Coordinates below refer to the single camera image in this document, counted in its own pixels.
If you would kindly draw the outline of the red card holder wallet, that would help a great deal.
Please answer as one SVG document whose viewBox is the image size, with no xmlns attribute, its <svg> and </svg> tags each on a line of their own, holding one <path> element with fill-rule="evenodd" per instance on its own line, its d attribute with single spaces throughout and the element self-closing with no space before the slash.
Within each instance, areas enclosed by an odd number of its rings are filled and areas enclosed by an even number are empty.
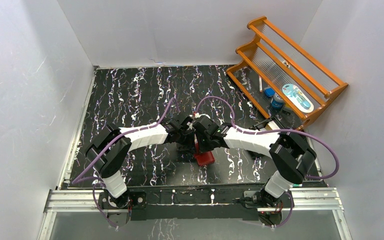
<svg viewBox="0 0 384 240">
<path fill-rule="evenodd" d="M 200 167 L 212 165 L 215 163 L 215 157 L 212 153 L 212 151 L 205 152 L 205 153 L 194 153 L 194 158 L 196 159 L 197 164 Z"/>
</svg>

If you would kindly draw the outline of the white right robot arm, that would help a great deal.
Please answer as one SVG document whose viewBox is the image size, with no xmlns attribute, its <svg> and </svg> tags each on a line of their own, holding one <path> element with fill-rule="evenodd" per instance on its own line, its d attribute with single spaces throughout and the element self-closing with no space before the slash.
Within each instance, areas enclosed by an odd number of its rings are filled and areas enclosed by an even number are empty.
<svg viewBox="0 0 384 240">
<path fill-rule="evenodd" d="M 273 160 L 276 172 L 259 193 L 244 198 L 247 204 L 275 207 L 294 184 L 304 181 L 317 157 L 300 131 L 258 131 L 226 122 L 218 125 L 206 115 L 201 115 L 191 125 L 200 152 L 216 148 L 242 149 Z"/>
</svg>

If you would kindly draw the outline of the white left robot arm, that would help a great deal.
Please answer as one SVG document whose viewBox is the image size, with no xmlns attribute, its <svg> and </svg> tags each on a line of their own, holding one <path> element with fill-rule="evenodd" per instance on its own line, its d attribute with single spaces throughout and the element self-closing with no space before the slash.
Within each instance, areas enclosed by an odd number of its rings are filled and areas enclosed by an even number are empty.
<svg viewBox="0 0 384 240">
<path fill-rule="evenodd" d="M 110 195 L 110 202 L 117 208 L 129 203 L 128 188 L 121 174 L 123 162 L 132 150 L 150 145 L 177 143 L 194 146 L 192 117 L 180 112 L 174 117 L 138 127 L 115 127 L 108 124 L 86 148 L 84 156 L 97 161 L 93 167 Z"/>
</svg>

